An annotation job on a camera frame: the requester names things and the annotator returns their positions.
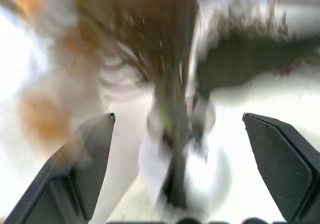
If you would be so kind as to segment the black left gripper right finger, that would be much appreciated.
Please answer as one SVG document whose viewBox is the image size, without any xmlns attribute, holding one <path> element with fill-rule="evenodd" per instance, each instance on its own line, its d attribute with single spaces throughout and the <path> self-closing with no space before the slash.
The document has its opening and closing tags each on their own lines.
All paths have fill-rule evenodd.
<svg viewBox="0 0 320 224">
<path fill-rule="evenodd" d="M 242 120 L 282 217 L 291 224 L 320 224 L 320 152 L 288 123 L 253 113 Z"/>
</svg>

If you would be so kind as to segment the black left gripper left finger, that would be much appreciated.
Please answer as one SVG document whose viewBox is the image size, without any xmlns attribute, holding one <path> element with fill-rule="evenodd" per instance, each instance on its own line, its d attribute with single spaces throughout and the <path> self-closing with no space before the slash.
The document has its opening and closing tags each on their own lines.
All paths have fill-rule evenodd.
<svg viewBox="0 0 320 224">
<path fill-rule="evenodd" d="M 116 116 L 106 113 L 81 126 L 91 156 L 58 167 L 58 149 L 34 177 L 3 224 L 89 224 L 106 175 Z"/>
</svg>

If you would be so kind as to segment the dark green flower bouquet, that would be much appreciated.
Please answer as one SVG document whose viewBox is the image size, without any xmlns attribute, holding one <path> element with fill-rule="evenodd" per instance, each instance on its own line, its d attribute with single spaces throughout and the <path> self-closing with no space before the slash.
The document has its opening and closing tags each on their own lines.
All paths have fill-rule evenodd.
<svg viewBox="0 0 320 224">
<path fill-rule="evenodd" d="M 215 9 L 197 50 L 196 91 L 238 88 L 263 73 L 289 75 L 307 63 L 320 66 L 320 32 L 297 35 L 286 20 Z"/>
</svg>

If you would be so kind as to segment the orange flower bouquet brown stems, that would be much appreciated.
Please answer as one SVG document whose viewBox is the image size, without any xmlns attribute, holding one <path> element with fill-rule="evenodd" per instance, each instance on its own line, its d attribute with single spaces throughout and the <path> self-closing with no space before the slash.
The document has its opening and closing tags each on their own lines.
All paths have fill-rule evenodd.
<svg viewBox="0 0 320 224">
<path fill-rule="evenodd" d="M 108 90 L 153 85 L 160 139 L 172 149 L 167 201 L 186 205 L 183 148 L 191 133 L 186 86 L 197 0 L 0 0 L 43 54 L 18 94 L 19 129 L 46 150 L 83 145 L 78 126 Z"/>
</svg>

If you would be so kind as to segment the white vase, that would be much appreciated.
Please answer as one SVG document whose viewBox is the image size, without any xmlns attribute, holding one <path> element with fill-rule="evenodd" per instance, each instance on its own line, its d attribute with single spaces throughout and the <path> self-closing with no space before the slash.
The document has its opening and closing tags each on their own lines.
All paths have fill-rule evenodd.
<svg viewBox="0 0 320 224">
<path fill-rule="evenodd" d="M 209 212 L 225 203 L 232 184 L 230 163 L 222 145 L 207 141 L 206 147 L 206 159 L 200 152 L 187 148 L 184 201 L 178 202 L 173 193 L 172 148 L 165 139 L 159 109 L 153 105 L 138 156 L 138 174 L 152 205 Z"/>
</svg>

